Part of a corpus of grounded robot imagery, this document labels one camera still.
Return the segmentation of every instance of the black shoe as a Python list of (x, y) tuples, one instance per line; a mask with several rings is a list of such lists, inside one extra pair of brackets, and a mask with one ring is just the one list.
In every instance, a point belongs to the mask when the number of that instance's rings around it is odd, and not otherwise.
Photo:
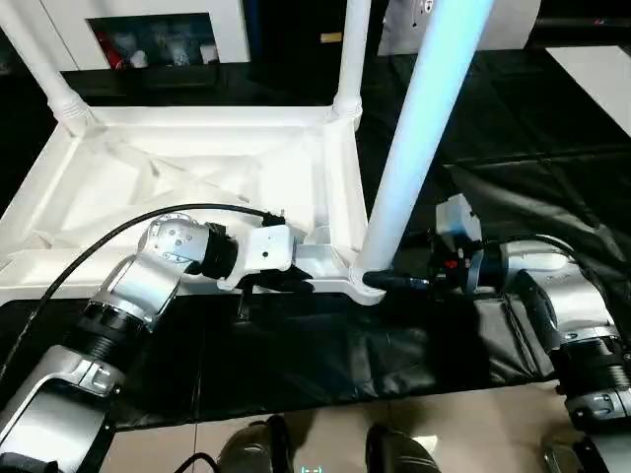
[(366, 437), (368, 473), (440, 473), (432, 455), (401, 432), (374, 425)]
[(272, 416), (236, 432), (217, 463), (222, 473), (293, 473), (292, 458), (285, 420)]

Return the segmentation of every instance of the floor tile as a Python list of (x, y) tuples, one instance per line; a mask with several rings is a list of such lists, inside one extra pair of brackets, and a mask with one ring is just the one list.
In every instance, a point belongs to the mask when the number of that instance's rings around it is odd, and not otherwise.
[(101, 473), (173, 473), (194, 451), (195, 426), (116, 434)]
[[(250, 422), (268, 417), (200, 424), (197, 427), (197, 451), (205, 451), (217, 458), (234, 432)], [(284, 418), (296, 449), (294, 467), (297, 473), (366, 473), (366, 433), (374, 423), (389, 425), (385, 402), (296, 411), (286, 413)], [(195, 473), (206, 471), (209, 468), (195, 465)]]
[(572, 430), (556, 382), (410, 398), (390, 403), (393, 424), (436, 436), (443, 473), (541, 471), (541, 440)]

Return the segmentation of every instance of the black cloth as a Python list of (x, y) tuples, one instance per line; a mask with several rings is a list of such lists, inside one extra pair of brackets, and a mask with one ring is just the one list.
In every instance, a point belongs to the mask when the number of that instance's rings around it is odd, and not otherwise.
[[(413, 61), (399, 56), (366, 65), (357, 144), (369, 209)], [(179, 72), (157, 72), (154, 83), (148, 81), (150, 71), (129, 72), (68, 77), (92, 104), (322, 104), (331, 102), (336, 81), (335, 68), (325, 64), (311, 71), (221, 65), (201, 75), (190, 72), (196, 79), (186, 87), (151, 90), (161, 74), (176, 77)], [(44, 107), (31, 121), (48, 119)], [(34, 141), (32, 150), (24, 151), (24, 143), (13, 150), (0, 143), (0, 150), (27, 160), (39, 151)], [(631, 139), (547, 53), (477, 53), (394, 265), (424, 274), (423, 231), (434, 227), (436, 204), (459, 188), (488, 236), (538, 232), (574, 245), (603, 277), (616, 317), (628, 325), (626, 282), (599, 259), (631, 255), (625, 212), (631, 202), (630, 158)], [(389, 294), (373, 307), (340, 295), (255, 296), (247, 323), (236, 322), (238, 305), (235, 296), (174, 302), (117, 402), (120, 429), (552, 376), (525, 314), (508, 310), (496, 295), (430, 301), (423, 295)], [(0, 358), (33, 306), (12, 302), (0, 307)], [(2, 386), (2, 399), (41, 353), (59, 342), (84, 306), (85, 301), (50, 303)]]

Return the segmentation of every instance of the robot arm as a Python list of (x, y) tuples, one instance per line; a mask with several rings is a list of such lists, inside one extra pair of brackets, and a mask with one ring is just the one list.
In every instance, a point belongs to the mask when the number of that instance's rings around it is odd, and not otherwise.
[[(273, 242), (273, 258), (254, 255)], [(291, 266), (284, 225), (237, 238), (184, 214), (153, 221), (138, 251), (123, 259), (90, 299), (63, 345), (50, 348), (0, 417), (0, 471), (75, 473), (100, 464), (111, 441), (107, 412), (146, 338), (186, 273), (235, 287), (248, 274)]]
[(569, 256), (571, 248), (547, 236), (482, 244), (480, 222), (461, 194), (439, 205), (437, 234), (435, 285), (466, 294), (493, 287), (526, 309), (570, 418), (587, 435), (575, 446), (584, 471), (629, 471), (630, 357), (597, 281)]

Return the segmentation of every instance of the white bracket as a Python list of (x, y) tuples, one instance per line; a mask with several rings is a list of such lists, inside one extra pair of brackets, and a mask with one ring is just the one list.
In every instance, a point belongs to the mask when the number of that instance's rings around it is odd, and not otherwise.
[(287, 271), (294, 259), (294, 237), (286, 225), (262, 227), (232, 235), (239, 245), (233, 272), (217, 281), (222, 291), (231, 291), (249, 274), (267, 269)]

